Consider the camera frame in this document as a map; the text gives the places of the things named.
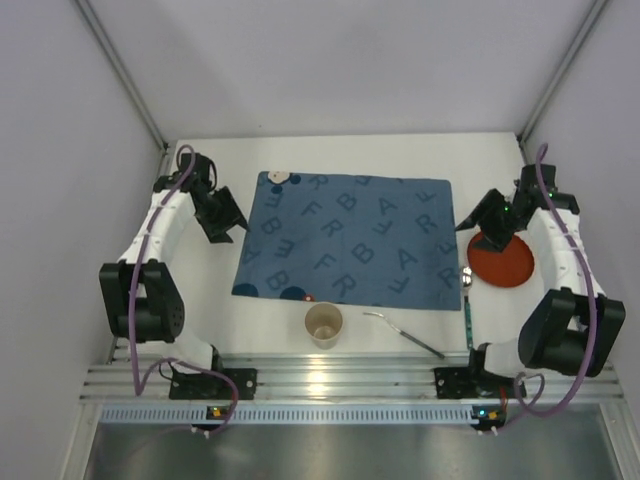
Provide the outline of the blue letter-print cloth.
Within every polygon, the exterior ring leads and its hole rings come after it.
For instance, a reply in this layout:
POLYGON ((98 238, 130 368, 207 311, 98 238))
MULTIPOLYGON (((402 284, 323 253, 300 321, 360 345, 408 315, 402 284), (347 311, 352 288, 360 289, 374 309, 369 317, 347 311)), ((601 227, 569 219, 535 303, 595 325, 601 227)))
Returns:
POLYGON ((447 180, 262 171, 248 226, 236 296, 461 308, 447 180))

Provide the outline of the beige plastic cup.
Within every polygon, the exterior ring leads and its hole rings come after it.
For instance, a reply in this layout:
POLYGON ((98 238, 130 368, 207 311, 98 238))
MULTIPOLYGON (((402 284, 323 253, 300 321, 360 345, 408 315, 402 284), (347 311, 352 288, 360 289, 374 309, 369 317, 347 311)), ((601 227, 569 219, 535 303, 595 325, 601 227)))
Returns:
POLYGON ((312 342, 322 350, 332 349, 344 326, 341 311, 333 304, 318 303, 305 315, 304 326, 312 342))

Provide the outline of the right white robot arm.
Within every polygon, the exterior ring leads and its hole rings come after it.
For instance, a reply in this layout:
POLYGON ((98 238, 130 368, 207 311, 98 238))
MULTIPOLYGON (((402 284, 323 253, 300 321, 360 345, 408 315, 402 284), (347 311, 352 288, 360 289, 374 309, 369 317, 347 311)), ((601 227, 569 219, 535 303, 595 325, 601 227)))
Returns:
POLYGON ((526 165, 506 197, 491 189, 458 230, 478 232, 467 246, 473 273, 494 286, 519 285, 518 268, 538 272, 543 297, 515 339, 485 343, 470 363, 485 375, 513 378, 546 369, 596 377, 626 318, 624 304, 608 297, 588 264, 580 238, 580 208, 560 192, 553 165, 526 165))

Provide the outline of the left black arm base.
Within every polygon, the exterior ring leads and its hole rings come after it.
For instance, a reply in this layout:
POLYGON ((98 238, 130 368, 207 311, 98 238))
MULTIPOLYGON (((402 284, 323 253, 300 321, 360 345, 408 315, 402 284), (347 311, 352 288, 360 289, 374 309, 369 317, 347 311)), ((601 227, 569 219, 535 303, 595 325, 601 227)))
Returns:
MULTIPOLYGON (((253 368, 227 368, 223 374, 237 387, 239 400, 253 400, 258 372, 253 368)), ((171 400, 231 400, 231 386, 222 379, 204 373, 181 372, 172 367, 171 400)))

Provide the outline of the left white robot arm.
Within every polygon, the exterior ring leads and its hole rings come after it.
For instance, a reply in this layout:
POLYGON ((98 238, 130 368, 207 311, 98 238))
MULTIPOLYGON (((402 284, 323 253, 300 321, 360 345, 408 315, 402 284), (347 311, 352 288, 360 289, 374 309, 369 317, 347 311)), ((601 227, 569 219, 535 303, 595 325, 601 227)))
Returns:
POLYGON ((196 221, 211 244, 230 243, 229 231, 248 230, 248 222, 228 187, 217 184, 212 159, 185 145, 176 154, 177 169, 159 177, 151 203, 130 246, 99 271, 99 283, 111 333, 130 348, 162 343, 164 353, 196 367, 220 371, 217 349, 186 326, 186 308, 170 272, 186 227, 196 221))

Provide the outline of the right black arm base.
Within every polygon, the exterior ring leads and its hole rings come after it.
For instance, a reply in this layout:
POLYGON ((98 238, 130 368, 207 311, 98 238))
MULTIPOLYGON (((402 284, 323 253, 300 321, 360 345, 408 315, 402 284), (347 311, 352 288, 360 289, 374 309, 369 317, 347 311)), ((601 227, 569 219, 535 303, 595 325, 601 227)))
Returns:
POLYGON ((478 373, 468 366, 438 367, 433 373, 439 400, 516 398, 512 378, 478 373))

